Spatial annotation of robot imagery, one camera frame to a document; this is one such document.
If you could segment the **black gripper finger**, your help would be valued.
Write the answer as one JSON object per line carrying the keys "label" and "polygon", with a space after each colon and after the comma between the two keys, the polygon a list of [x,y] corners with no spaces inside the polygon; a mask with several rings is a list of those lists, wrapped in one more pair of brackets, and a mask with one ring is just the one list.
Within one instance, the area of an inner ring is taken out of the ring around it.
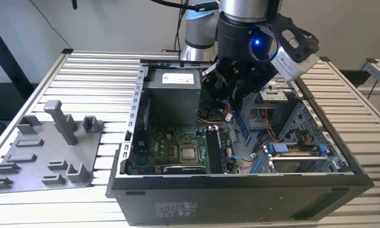
{"label": "black gripper finger", "polygon": [[234,91],[238,83],[236,62],[232,60],[218,60],[212,66],[202,72],[202,82],[216,101],[234,103]]}
{"label": "black gripper finger", "polygon": [[275,76],[275,67],[271,64],[248,64],[236,68],[234,73],[235,88],[232,103],[242,105],[244,97],[259,91]]}

